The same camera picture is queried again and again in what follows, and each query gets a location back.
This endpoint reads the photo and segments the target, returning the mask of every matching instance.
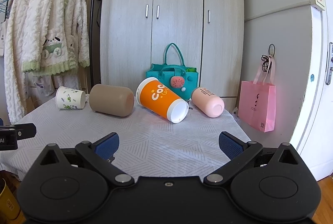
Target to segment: pink water bottle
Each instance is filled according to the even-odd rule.
[[[216,118],[220,116],[224,110],[223,100],[206,88],[196,88],[192,91],[191,99],[208,117]]]

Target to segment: cartoon dog embroidery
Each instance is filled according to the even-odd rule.
[[[58,37],[54,37],[51,40],[46,39],[43,44],[42,57],[47,59],[50,54],[53,54],[54,56],[61,56],[61,45],[62,40]]]

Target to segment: pink paper bag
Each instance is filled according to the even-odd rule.
[[[239,98],[238,116],[261,132],[273,131],[275,126],[276,90],[273,85],[275,61],[272,56],[268,57],[268,65],[272,64],[270,83],[265,83],[268,71],[263,81],[258,82],[262,73],[260,66],[254,81],[242,81]]]

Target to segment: teal tote bag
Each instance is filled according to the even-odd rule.
[[[182,65],[167,64],[167,53],[171,45],[174,45],[178,50]],[[164,64],[152,64],[152,68],[146,72],[146,78],[148,77],[157,78],[164,86],[186,101],[191,98],[192,91],[198,85],[198,72],[196,68],[185,66],[183,55],[175,43],[167,46],[164,55]]]

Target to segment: bag handle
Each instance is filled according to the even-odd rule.
[[[179,50],[178,46],[177,46],[175,43],[171,43],[171,44],[169,44],[169,45],[166,47],[165,55],[164,55],[164,64],[167,64],[167,62],[166,62],[166,59],[167,59],[167,53],[168,53],[168,50],[169,50],[169,48],[170,48],[171,45],[174,45],[174,47],[176,47],[176,49],[178,50],[178,53],[179,53],[180,58],[181,58],[182,66],[185,67],[185,63],[184,63],[183,55],[181,54],[181,51]]]
[[[181,74],[182,77],[186,77],[186,70],[182,67],[182,66],[179,66],[179,65],[165,65],[161,71],[159,72],[159,76],[162,76],[163,75],[163,71],[165,71],[166,69],[178,69],[180,71],[182,71],[183,73]]]
[[[267,72],[266,72],[266,75],[265,75],[265,78],[263,79],[262,81],[262,84],[265,83],[266,81],[266,78],[267,78],[267,75],[268,75],[268,72],[269,72],[269,67],[271,67],[271,73],[270,73],[270,83],[273,84],[274,82],[274,77],[275,77],[275,60],[274,58],[271,56],[271,55],[268,55],[268,69],[267,69]],[[258,71],[257,71],[257,74],[253,80],[253,84],[257,84],[258,80],[259,80],[259,77],[260,77],[260,74],[261,74],[262,70],[261,70],[261,64],[258,68]]]

